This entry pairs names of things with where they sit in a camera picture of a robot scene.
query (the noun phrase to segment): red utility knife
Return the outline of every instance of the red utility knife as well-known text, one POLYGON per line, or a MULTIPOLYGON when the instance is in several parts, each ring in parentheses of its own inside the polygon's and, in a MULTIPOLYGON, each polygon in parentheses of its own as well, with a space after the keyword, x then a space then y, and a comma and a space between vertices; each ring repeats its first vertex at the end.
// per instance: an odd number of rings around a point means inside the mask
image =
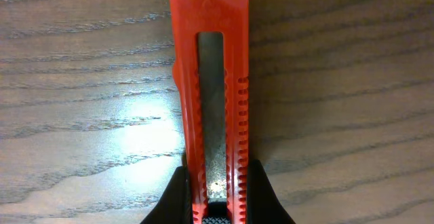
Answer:
POLYGON ((197 37, 221 32, 224 57, 226 191, 228 218, 246 223, 248 170, 248 0, 170 0, 176 62, 190 175, 194 224, 207 217, 197 37))

